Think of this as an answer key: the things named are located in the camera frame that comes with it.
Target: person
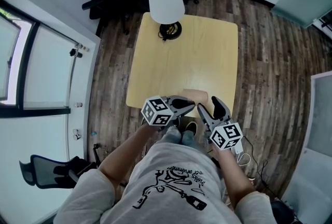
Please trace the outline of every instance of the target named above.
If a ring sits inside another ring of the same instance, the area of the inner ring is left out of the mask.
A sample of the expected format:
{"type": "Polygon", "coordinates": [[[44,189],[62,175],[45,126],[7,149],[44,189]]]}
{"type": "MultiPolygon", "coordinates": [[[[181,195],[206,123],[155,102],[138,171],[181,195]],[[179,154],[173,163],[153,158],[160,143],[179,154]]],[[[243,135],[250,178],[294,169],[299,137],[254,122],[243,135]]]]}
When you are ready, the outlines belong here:
{"type": "Polygon", "coordinates": [[[81,175],[54,219],[58,223],[276,224],[267,195],[255,191],[230,150],[213,146],[220,169],[196,143],[197,124],[171,126],[135,166],[121,200],[115,189],[159,127],[143,124],[101,163],[81,175]],[[223,181],[234,212],[222,202],[223,181]]]}

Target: black cable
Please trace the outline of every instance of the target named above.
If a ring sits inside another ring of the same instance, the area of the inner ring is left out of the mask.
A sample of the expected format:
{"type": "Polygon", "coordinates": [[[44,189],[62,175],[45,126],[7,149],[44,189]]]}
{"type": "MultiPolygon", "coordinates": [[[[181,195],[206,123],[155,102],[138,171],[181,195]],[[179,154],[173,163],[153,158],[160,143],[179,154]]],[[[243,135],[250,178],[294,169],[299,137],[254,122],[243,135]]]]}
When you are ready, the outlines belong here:
{"type": "MultiPolygon", "coordinates": [[[[262,168],[261,168],[261,171],[260,171],[260,173],[259,173],[259,165],[258,165],[258,162],[256,161],[256,159],[254,158],[254,146],[253,146],[253,144],[251,144],[251,142],[249,141],[249,139],[246,137],[246,136],[243,136],[247,141],[248,141],[248,143],[251,145],[251,156],[253,157],[253,160],[256,162],[256,164],[257,164],[257,173],[258,173],[258,175],[260,176],[260,180],[261,180],[261,183],[263,184],[263,186],[265,187],[265,188],[267,188],[280,202],[282,202],[285,206],[287,206],[288,207],[288,205],[286,205],[286,203],[284,202],[284,201],[282,201],[280,198],[279,198],[279,196],[277,196],[270,188],[269,188],[269,186],[268,186],[268,184],[263,180],[263,171],[264,171],[264,168],[267,166],[267,164],[268,164],[268,161],[267,160],[263,160],[263,166],[262,166],[262,168]]],[[[299,223],[302,223],[299,219],[298,219],[298,217],[296,216],[296,214],[295,214],[295,212],[293,211],[293,210],[291,210],[290,209],[290,211],[292,211],[292,213],[293,213],[293,215],[294,215],[294,218],[299,222],[299,223]]]]}
{"type": "Polygon", "coordinates": [[[160,26],[160,31],[158,32],[158,37],[162,38],[162,39],[167,39],[167,36],[160,36],[160,34],[172,35],[174,31],[175,31],[174,24],[162,25],[162,26],[160,26]]]}

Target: chair armrest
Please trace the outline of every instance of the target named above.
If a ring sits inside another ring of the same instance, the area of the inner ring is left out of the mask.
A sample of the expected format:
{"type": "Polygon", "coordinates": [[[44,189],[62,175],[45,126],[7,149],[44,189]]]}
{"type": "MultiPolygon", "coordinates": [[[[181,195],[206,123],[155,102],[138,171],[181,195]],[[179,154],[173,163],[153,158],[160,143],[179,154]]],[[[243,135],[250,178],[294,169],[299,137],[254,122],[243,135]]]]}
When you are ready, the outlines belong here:
{"type": "Polygon", "coordinates": [[[104,2],[104,0],[91,0],[82,5],[83,10],[90,9],[91,7],[97,6],[100,3],[104,2]]]}
{"type": "Polygon", "coordinates": [[[84,172],[87,172],[90,169],[97,169],[97,165],[95,162],[91,162],[88,166],[86,166],[83,170],[77,173],[77,176],[80,177],[84,172]]]}

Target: lamp base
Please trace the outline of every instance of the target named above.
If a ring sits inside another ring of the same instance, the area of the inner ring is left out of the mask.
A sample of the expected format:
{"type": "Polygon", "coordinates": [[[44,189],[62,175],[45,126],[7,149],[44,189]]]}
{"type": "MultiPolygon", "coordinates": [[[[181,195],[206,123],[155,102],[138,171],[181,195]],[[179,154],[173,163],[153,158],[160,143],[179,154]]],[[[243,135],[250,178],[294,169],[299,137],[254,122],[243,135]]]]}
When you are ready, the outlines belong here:
{"type": "Polygon", "coordinates": [[[176,39],[182,32],[182,26],[179,22],[173,24],[161,24],[159,29],[159,37],[162,40],[176,39]]]}

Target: window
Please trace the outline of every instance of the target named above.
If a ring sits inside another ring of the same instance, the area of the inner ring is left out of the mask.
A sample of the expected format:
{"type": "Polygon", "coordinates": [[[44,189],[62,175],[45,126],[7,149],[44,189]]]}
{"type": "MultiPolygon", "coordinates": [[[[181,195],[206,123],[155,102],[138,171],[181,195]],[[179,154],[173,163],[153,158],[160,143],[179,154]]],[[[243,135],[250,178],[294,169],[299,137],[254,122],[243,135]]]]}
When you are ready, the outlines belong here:
{"type": "Polygon", "coordinates": [[[69,114],[78,43],[0,0],[0,118],[69,114]]]}

